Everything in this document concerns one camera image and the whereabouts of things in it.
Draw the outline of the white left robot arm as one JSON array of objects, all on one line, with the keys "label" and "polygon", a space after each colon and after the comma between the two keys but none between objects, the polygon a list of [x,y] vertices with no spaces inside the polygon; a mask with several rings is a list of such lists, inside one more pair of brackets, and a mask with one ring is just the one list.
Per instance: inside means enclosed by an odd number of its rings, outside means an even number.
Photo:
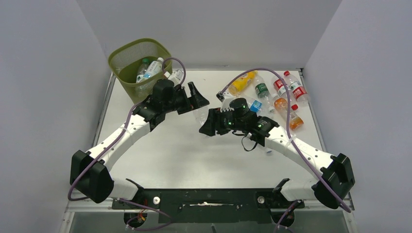
[{"label": "white left robot arm", "polygon": [[132,200],[140,186],[129,179],[113,179],[110,170],[130,147],[163,122],[167,113],[181,115],[209,105],[193,82],[188,87],[190,96],[175,78],[157,80],[152,93],[131,108],[126,121],[108,138],[86,152],[76,151],[71,159],[68,199],[75,200],[71,194],[77,189],[95,203],[107,198]]}]

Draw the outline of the blue label water bottle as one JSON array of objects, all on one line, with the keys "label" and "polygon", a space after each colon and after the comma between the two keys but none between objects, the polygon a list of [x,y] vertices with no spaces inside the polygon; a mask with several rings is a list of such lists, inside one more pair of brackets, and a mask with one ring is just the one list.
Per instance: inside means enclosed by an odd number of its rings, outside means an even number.
[{"label": "blue label water bottle", "polygon": [[275,108],[269,106],[267,103],[263,103],[260,100],[252,98],[250,96],[243,96],[251,111],[255,112],[258,116],[272,116],[275,113]]}]

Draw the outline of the large clear plastic bottle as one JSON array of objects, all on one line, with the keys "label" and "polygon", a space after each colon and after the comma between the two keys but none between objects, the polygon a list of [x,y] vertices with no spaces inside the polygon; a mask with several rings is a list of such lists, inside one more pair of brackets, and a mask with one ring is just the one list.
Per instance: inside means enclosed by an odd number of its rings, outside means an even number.
[{"label": "large clear plastic bottle", "polygon": [[145,73],[143,75],[138,75],[137,81],[142,82],[158,74],[162,70],[163,62],[164,59],[161,57],[159,57],[156,61],[151,62]]}]

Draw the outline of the green label Nongfu water bottle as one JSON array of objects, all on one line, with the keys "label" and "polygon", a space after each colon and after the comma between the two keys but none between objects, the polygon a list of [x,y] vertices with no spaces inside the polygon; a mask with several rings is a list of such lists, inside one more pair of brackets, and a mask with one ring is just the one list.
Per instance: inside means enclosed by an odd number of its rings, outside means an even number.
[{"label": "green label Nongfu water bottle", "polygon": [[139,66],[138,71],[137,71],[136,83],[140,83],[148,79],[145,76],[145,73],[149,67],[149,64],[150,64],[150,60],[148,58],[142,59],[142,63]]}]

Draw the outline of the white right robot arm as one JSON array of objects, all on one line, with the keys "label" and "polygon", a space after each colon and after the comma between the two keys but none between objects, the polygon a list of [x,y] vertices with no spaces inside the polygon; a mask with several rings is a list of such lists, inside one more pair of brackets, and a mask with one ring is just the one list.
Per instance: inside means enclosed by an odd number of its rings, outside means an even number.
[{"label": "white right robot arm", "polygon": [[307,170],[313,177],[305,182],[284,178],[274,188],[273,200],[286,207],[294,200],[317,200],[324,206],[350,211],[344,198],[355,184],[350,159],[340,153],[321,151],[288,135],[276,121],[249,109],[244,98],[232,100],[227,108],[209,109],[199,132],[208,136],[240,131],[251,141],[275,150]]}]

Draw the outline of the orange label tea bottle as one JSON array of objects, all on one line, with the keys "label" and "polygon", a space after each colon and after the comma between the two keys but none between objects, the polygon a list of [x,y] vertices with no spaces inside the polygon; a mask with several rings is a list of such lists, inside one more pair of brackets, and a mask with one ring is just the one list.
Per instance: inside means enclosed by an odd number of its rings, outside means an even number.
[{"label": "orange label tea bottle", "polygon": [[298,106],[293,104],[292,107],[289,107],[288,101],[285,98],[279,97],[278,95],[273,95],[274,101],[274,108],[278,111],[278,113],[285,119],[289,119],[287,123],[288,127],[291,130],[297,130],[301,126],[304,125],[304,121],[301,117],[297,115],[295,110],[297,110]]}]

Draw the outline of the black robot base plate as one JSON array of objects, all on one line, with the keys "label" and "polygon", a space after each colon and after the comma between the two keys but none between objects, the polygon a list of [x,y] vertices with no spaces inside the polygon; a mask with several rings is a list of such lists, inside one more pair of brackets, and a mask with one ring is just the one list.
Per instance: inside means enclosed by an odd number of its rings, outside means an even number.
[{"label": "black robot base plate", "polygon": [[281,211],[291,202],[272,188],[240,189],[144,189],[130,202],[115,200],[115,210],[128,221],[135,216],[148,216],[142,206],[160,211],[158,223],[238,223],[269,224],[278,221]]}]

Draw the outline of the dark green label bottle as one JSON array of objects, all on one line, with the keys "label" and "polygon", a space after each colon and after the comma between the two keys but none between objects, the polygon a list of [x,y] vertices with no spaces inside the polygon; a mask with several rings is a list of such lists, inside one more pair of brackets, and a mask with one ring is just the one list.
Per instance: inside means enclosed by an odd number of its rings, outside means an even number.
[{"label": "dark green label bottle", "polygon": [[264,103],[268,103],[269,105],[271,105],[271,100],[272,100],[271,94],[268,90],[268,87],[264,79],[261,76],[257,75],[254,78],[253,87],[254,87],[257,97]]}]

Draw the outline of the clear bottle white Cestbon cap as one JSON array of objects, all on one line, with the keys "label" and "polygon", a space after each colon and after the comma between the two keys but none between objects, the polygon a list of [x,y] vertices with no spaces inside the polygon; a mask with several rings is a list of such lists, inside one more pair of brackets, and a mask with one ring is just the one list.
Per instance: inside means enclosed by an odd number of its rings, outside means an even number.
[{"label": "clear bottle white Cestbon cap", "polygon": [[207,121],[208,111],[209,111],[209,108],[207,106],[193,111],[193,115],[195,117],[195,121],[196,121],[198,128],[201,128]]}]

